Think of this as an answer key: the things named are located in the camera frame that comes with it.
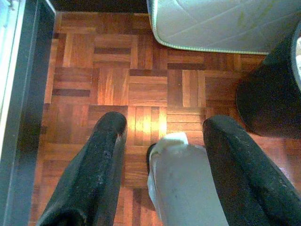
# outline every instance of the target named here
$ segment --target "wooden floor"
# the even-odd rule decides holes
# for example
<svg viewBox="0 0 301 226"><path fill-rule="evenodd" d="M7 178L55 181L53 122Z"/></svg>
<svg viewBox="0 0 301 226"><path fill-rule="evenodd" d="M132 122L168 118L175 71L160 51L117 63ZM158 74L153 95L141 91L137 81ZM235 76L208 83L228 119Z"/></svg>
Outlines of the wooden floor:
<svg viewBox="0 0 301 226"><path fill-rule="evenodd" d="M147 193L147 147L176 131L202 145L202 123L216 114L241 123L237 84L263 58L161 46L143 14L59 13L29 224L42 214L96 121L117 111L127 117L128 134L114 225L162 225ZM301 141L252 137L301 191Z"/></svg>

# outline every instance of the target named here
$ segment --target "white mattress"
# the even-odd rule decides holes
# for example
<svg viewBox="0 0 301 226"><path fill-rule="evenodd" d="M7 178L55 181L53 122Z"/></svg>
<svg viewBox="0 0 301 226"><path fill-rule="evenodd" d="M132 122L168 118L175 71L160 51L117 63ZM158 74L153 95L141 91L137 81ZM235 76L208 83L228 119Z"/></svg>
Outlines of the white mattress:
<svg viewBox="0 0 301 226"><path fill-rule="evenodd" d="M301 0L148 0L156 40L172 48L267 54L301 20Z"/></svg>

